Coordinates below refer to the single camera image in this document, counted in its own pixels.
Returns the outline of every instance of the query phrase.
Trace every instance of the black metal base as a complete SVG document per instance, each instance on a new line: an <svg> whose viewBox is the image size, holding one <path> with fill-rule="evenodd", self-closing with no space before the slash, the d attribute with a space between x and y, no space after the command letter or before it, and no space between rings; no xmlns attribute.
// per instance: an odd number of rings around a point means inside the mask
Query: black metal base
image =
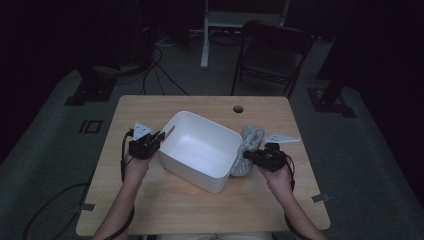
<svg viewBox="0 0 424 240"><path fill-rule="evenodd" d="M311 98L312 104L314 105L315 111L317 112L329 112L329 113L341 113L347 118L356 118L353 109L346 105L342 96L339 96L334 103L331 105L323 104L321 96L324 93L324 88L307 88L309 97Z"/></svg>
<svg viewBox="0 0 424 240"><path fill-rule="evenodd" d="M74 96L68 97L65 106L82 106L85 102L107 102L112 94L116 79L97 79L95 82L82 80Z"/></svg>

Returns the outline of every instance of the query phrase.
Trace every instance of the dark background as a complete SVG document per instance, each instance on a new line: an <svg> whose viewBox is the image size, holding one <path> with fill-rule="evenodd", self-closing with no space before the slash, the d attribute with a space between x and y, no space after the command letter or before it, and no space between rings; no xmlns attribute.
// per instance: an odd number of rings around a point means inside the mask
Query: dark background
<svg viewBox="0 0 424 240"><path fill-rule="evenodd" d="M240 2L211 1L211 9L279 12L281 5L270 0L258 8L253 0ZM119 63L148 59L145 27L152 27L149 38L160 29L188 41L189 29L202 28L203 4L3 0L1 161L68 72L80 65L119 68ZM334 40L317 77L342 79L361 93L422 204L423 16L419 0L293 0L286 20L287 26Z"/></svg>

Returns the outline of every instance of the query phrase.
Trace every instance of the person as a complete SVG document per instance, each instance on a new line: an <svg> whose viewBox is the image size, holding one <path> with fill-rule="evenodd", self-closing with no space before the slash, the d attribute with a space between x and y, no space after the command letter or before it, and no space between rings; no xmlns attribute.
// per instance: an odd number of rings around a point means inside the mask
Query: person
<svg viewBox="0 0 424 240"><path fill-rule="evenodd" d="M116 233L119 229L122 228L127 222L128 217L130 216L137 193L143 178L149 169L150 161L156 156L154 154L147 160L140 160L134 158L128 153L125 155L125 177L120 191L118 192L109 212L102 221L101 225L95 232L93 239L107 239L109 236ZM319 229L312 223L306 213L303 211L302 207L297 202L296 198L293 195L291 188L291 175L288 166L270 172L265 169L259 169L267 180L267 185L272 194L275 196L277 201L280 203L281 207L286 214L286 217L289 219L290 223L300 234L305 236L308 239L321 240L326 239L326 237L319 231ZM246 234L208 234L202 236L193 236L193 235L177 235L177 236L166 236L166 239L190 239L190 240L200 240L200 239L272 239L271 234L267 233L246 233ZM113 239L127 239L128 238L128 228L119 234L116 238Z"/></svg>

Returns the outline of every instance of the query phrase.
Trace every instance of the forearm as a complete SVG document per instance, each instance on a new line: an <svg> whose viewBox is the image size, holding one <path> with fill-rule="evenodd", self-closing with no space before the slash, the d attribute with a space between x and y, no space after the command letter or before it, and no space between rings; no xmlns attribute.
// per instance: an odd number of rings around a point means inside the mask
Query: forearm
<svg viewBox="0 0 424 240"><path fill-rule="evenodd" d="M278 197L277 200L280 202L286 217L297 232L312 240L326 239L303 211L293 194Z"/></svg>
<svg viewBox="0 0 424 240"><path fill-rule="evenodd" d="M93 239L105 239L120 230L131 214L139 187L124 183L116 196L112 207L96 231ZM127 239L128 231L123 232L116 239Z"/></svg>

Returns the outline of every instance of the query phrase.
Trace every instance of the chair backrest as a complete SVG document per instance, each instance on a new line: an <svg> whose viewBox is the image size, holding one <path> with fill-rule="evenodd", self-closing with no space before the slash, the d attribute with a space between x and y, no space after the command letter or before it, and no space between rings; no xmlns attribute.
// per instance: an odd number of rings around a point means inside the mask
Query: chair backrest
<svg viewBox="0 0 424 240"><path fill-rule="evenodd" d="M241 30L242 46L247 43L246 39L259 41L277 49L291 50L303 56L309 53L313 45L311 35L306 32L257 20L243 25Z"/></svg>

